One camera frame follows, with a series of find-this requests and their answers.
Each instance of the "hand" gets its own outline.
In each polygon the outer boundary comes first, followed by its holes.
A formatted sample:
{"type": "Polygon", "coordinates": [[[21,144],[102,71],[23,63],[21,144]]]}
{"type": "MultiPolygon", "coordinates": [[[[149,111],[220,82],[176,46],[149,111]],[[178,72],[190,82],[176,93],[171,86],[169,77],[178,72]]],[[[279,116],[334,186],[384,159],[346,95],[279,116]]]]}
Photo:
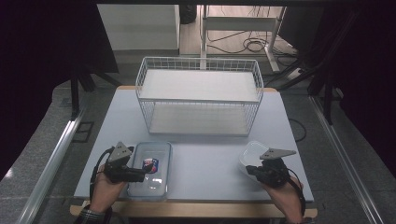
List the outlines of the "hand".
{"type": "Polygon", "coordinates": [[[120,196],[126,182],[112,183],[103,173],[105,166],[99,167],[99,172],[95,179],[90,210],[97,213],[104,213],[120,196]]]}
{"type": "MultiPolygon", "coordinates": [[[[302,187],[303,184],[292,176],[291,180],[302,187]]],[[[262,184],[262,188],[265,189],[273,200],[275,206],[285,215],[286,220],[291,223],[300,223],[304,221],[303,215],[301,214],[301,203],[297,195],[296,190],[290,183],[273,189],[265,184],[262,184]]]]}

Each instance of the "wire mesh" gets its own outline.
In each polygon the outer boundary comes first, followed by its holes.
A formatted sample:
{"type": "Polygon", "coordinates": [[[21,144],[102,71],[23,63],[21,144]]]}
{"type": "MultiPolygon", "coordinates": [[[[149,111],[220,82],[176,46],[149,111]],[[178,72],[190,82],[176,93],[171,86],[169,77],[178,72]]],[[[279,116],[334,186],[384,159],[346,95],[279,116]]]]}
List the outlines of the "wire mesh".
{"type": "Polygon", "coordinates": [[[255,60],[147,57],[136,79],[136,95],[150,133],[248,135],[262,100],[262,86],[262,75],[255,60]],[[142,98],[150,69],[185,71],[183,74],[192,70],[249,73],[254,80],[257,101],[142,98]]]}

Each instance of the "gray floor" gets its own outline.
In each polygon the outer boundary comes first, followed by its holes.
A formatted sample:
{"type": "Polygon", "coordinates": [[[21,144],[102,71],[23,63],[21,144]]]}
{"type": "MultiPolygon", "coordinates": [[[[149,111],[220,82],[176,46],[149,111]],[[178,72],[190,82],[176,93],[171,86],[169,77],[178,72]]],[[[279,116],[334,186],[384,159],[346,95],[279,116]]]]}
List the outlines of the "gray floor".
{"type": "MultiPolygon", "coordinates": [[[[112,76],[124,85],[134,85],[142,58],[142,55],[136,56],[131,53],[116,54],[120,73],[112,76]]],[[[148,53],[148,55],[154,54],[170,56],[169,52],[148,53]]],[[[265,57],[252,55],[232,57],[255,58],[260,63],[264,80],[274,77],[265,57]]],[[[92,123],[92,133],[85,143],[74,142],[67,149],[63,163],[38,210],[35,223],[72,223],[75,219],[69,213],[70,204],[80,202],[73,198],[74,191],[115,92],[115,87],[112,85],[101,78],[92,77],[96,90],[80,92],[81,98],[88,102],[88,109],[82,121],[92,123]]],[[[318,207],[317,223],[370,223],[309,101],[306,93],[308,83],[309,79],[282,91],[281,95],[290,118],[290,126],[295,139],[298,140],[297,146],[318,207]],[[293,119],[301,122],[304,128],[293,119]]],[[[70,87],[66,82],[54,90],[52,104],[46,117],[37,127],[7,177],[0,182],[0,223],[15,223],[18,219],[70,115],[70,87]]],[[[351,124],[337,101],[332,103],[332,121],[349,158],[373,197],[384,223],[396,223],[395,178],[351,124]]],[[[75,135],[76,140],[85,137],[85,133],[75,135]]],[[[114,217],[112,223],[125,221],[125,218],[114,217]]]]}

